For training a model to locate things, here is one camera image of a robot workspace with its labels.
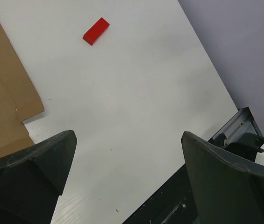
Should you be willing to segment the brown cardboard box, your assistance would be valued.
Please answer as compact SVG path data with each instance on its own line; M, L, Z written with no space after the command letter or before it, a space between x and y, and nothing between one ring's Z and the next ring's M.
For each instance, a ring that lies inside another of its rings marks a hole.
M0 158L34 144L23 121L43 111L41 98L0 24Z

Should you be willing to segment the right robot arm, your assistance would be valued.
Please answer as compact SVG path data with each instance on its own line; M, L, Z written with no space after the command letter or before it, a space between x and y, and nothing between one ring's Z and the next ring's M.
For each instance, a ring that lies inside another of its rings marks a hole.
M253 133L242 133L232 141L219 134L210 143L249 161L264 166L264 137Z

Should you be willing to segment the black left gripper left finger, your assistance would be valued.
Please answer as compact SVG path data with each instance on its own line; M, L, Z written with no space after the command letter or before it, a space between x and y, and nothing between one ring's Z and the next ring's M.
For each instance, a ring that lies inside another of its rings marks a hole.
M0 224L49 224L77 146L66 130L28 148L0 152Z

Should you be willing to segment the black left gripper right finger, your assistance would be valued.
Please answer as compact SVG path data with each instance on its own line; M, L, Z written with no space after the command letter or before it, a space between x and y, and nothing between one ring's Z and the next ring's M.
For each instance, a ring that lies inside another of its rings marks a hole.
M264 224L264 166L188 131L182 149L202 224Z

